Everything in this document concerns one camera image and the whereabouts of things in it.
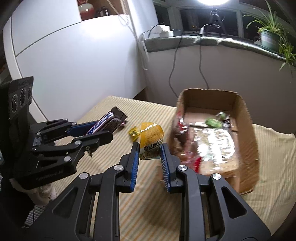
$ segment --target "yellow candy wrapper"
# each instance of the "yellow candy wrapper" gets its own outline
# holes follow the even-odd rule
[[[128,134],[130,135],[133,142],[135,142],[140,136],[140,132],[138,132],[137,127],[135,126],[128,131]]]
[[[163,129],[160,125],[153,122],[141,124],[140,160],[159,158],[163,136]]]

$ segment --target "green plant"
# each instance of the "green plant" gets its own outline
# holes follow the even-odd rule
[[[288,40],[287,33],[282,31],[280,35],[280,47],[279,54],[283,54],[285,56],[286,61],[282,63],[279,71],[288,64],[289,67],[293,66],[296,63],[296,54],[293,54],[294,47],[291,45]]]
[[[271,7],[270,7],[268,1],[265,0],[265,2],[267,4],[269,14],[265,15],[261,10],[259,10],[260,13],[263,15],[263,19],[256,18],[251,15],[244,15],[244,16],[249,16],[249,17],[255,18],[252,22],[248,23],[247,28],[252,23],[259,23],[262,25],[262,27],[261,28],[258,27],[258,32],[262,32],[263,30],[268,30],[270,32],[280,35],[283,30],[283,26],[280,22],[278,22],[278,17],[276,16],[276,12],[272,13],[272,10],[271,10]]]

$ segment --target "black cable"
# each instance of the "black cable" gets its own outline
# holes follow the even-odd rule
[[[194,33],[197,33],[197,32],[199,32],[200,30],[197,30],[197,31],[194,31],[194,32],[192,32],[192,33],[187,33],[187,34],[184,34],[184,35],[189,35],[189,34],[194,34]]]
[[[205,76],[202,73],[201,67],[202,67],[202,43],[200,41],[200,74],[201,74],[203,80],[205,81],[205,84],[207,85],[207,89],[209,89],[209,84],[207,83],[207,80],[205,79]]]
[[[178,47],[177,47],[177,49],[176,49],[176,51],[175,51],[175,57],[174,57],[173,68],[172,68],[172,71],[171,71],[171,73],[170,73],[170,77],[168,78],[168,85],[170,86],[172,92],[175,94],[175,96],[176,96],[177,98],[178,98],[178,96],[177,96],[176,92],[174,91],[174,89],[172,88],[172,86],[171,86],[171,84],[170,84],[170,79],[171,79],[171,77],[172,77],[172,75],[173,75],[173,72],[174,72],[174,70],[175,70],[177,51],[178,51],[178,49],[179,49],[179,47],[180,47],[181,41],[182,41],[182,36],[181,36],[181,38],[180,38],[180,41],[179,41]]]

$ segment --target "red vase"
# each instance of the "red vase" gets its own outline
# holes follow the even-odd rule
[[[80,12],[80,16],[81,16],[82,21],[94,18],[96,12],[95,12],[92,4],[83,3],[83,4],[79,5],[78,8],[79,8],[79,12]]]

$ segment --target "power cable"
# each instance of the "power cable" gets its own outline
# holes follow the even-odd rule
[[[176,96],[177,98],[178,98],[178,96],[177,96],[176,92],[174,91],[174,89],[172,88],[172,86],[171,86],[171,84],[170,84],[170,79],[172,78],[173,72],[174,72],[174,70],[175,70],[177,51],[178,51],[178,49],[179,49],[179,47],[180,47],[181,41],[182,41],[182,36],[181,36],[181,38],[180,38],[179,44],[178,44],[178,46],[177,46],[177,49],[176,49],[176,51],[175,51],[175,57],[174,57],[174,62],[173,62],[173,68],[172,68],[172,71],[171,71],[171,73],[170,73],[170,77],[169,77],[169,79],[168,79],[168,85],[170,86],[172,92],[175,94],[175,96]]]
[[[148,69],[145,68],[145,66],[144,66],[144,56],[142,55],[142,53],[141,53],[141,49],[140,49],[140,47],[139,47],[139,44],[140,44],[140,43],[139,43],[139,38],[141,37],[142,34],[148,32],[148,31],[142,33],[142,34],[140,35],[140,37],[138,38],[136,32],[132,29],[132,27],[129,26],[128,22],[127,22],[127,21],[121,16],[121,14],[120,14],[120,13],[117,11],[117,9],[113,6],[113,4],[110,2],[110,0],[107,0],[107,2],[108,2],[109,5],[111,6],[111,8],[116,12],[116,14],[118,14],[119,18],[121,18],[121,19],[125,22],[125,24],[126,24],[127,27],[129,28],[129,30],[132,32],[132,34],[133,34],[133,36],[134,36],[134,38],[135,38],[135,40],[136,40],[136,43],[137,43],[137,48],[138,48],[139,51],[140,51],[141,62],[142,62],[142,68],[143,68],[144,70],[148,70]],[[145,51],[145,53],[146,53],[146,56],[147,56],[147,59],[148,59],[148,62],[149,62],[149,56],[148,56],[148,52],[147,52],[146,46],[144,45],[143,48],[144,48],[144,51]]]
[[[202,44],[200,43],[200,67],[199,67],[199,69],[200,69],[200,74],[201,74],[205,84],[207,85],[207,89],[209,89],[209,84],[208,84],[207,80],[205,79],[205,76],[202,73],[201,67],[202,67]]]

